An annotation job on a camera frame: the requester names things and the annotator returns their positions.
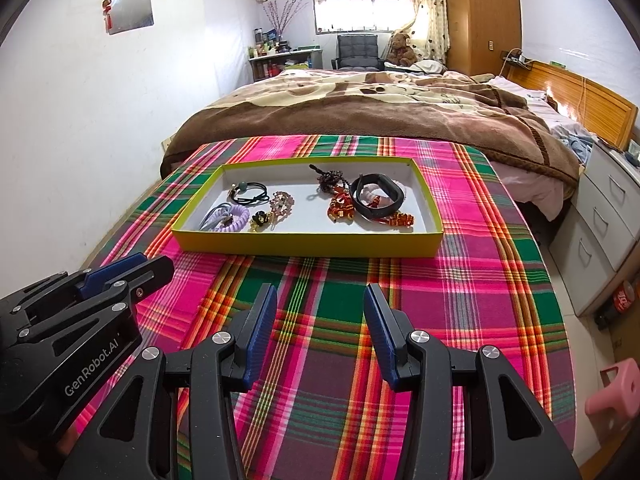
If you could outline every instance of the wooden headboard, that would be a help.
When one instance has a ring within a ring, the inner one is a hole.
[[[629,146],[638,107],[608,88],[539,61],[532,62],[531,70],[512,66],[508,79],[530,90],[546,91],[563,115],[621,150]]]

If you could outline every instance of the gray chair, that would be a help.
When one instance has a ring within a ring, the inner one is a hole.
[[[339,34],[337,58],[331,60],[334,70],[377,72],[385,62],[378,57],[378,36],[375,34]]]

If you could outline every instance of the drawer handle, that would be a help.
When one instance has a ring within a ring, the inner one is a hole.
[[[612,181],[620,191],[622,191],[623,195],[626,195],[626,190],[620,186],[620,184],[618,184],[611,175],[609,175],[609,180]]]
[[[584,253],[589,257],[588,261],[587,261],[587,265],[589,265],[589,262],[591,261],[591,257],[593,256],[593,254],[591,254],[587,248],[584,246],[584,244],[582,243],[582,238],[580,238],[580,247],[582,247],[582,250],[584,251]]]
[[[600,217],[600,220],[602,220],[603,224],[604,224],[604,225],[606,225],[606,227],[605,227],[605,229],[604,229],[604,230],[606,231],[607,229],[609,229],[609,222],[607,222],[607,221],[602,217],[602,215],[601,215],[600,213],[598,213],[598,210],[597,210],[596,208],[593,208],[593,212],[594,212],[594,213],[596,213],[596,215],[598,215],[598,216]]]

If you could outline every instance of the wooden wardrobe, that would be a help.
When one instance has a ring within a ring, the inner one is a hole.
[[[447,0],[447,17],[450,70],[498,75],[503,64],[500,53],[522,47],[520,0]]]

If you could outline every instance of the silver screw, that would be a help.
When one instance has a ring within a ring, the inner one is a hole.
[[[411,339],[413,339],[417,343],[426,343],[431,336],[427,334],[424,330],[415,330],[411,332]]]
[[[160,351],[155,346],[149,346],[142,351],[142,358],[147,361],[151,361],[151,359],[155,359],[160,355]]]
[[[493,345],[487,345],[482,348],[482,353],[489,359],[496,359],[500,355],[500,351]]]
[[[223,345],[224,343],[228,343],[231,341],[231,334],[229,332],[216,332],[213,336],[211,336],[211,340],[216,345]]]

